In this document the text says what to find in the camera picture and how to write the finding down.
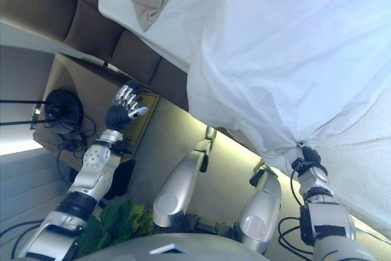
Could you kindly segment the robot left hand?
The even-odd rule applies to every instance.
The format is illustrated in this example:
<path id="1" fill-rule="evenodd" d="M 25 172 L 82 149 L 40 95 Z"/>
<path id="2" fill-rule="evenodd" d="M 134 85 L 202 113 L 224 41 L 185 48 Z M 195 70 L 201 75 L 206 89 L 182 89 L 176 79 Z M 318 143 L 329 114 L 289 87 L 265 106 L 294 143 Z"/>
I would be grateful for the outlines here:
<path id="1" fill-rule="evenodd" d="M 104 127 L 106 130 L 123 133 L 131 121 L 145 115 L 149 108 L 141 105 L 142 86 L 133 80 L 129 80 L 115 94 L 108 108 Z"/>

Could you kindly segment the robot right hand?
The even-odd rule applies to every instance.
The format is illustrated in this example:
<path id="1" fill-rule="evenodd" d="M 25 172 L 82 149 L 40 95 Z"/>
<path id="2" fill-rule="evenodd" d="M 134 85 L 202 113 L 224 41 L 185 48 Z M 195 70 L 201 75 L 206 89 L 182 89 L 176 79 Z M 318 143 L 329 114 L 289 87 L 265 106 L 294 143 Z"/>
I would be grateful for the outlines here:
<path id="1" fill-rule="evenodd" d="M 316 166 L 321 164 L 321 157 L 315 149 L 308 147 L 303 142 L 299 142 L 298 147 L 301 149 L 306 162 L 312 163 Z"/>

